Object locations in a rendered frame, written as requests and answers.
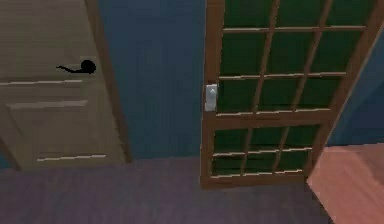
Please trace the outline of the tan panelled room door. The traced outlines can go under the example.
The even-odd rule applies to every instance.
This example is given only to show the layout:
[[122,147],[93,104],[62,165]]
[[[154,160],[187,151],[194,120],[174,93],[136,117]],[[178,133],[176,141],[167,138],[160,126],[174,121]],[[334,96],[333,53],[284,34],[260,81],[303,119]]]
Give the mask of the tan panelled room door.
[[97,0],[0,0],[0,148],[21,170],[130,161]]

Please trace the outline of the brown glazed lattice door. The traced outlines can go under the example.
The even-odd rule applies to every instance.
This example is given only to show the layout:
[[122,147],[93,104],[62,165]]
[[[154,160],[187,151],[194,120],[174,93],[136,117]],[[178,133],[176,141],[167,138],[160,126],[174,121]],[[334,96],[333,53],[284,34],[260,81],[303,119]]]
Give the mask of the brown glazed lattice door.
[[206,0],[202,187],[305,181],[383,29],[384,0]]

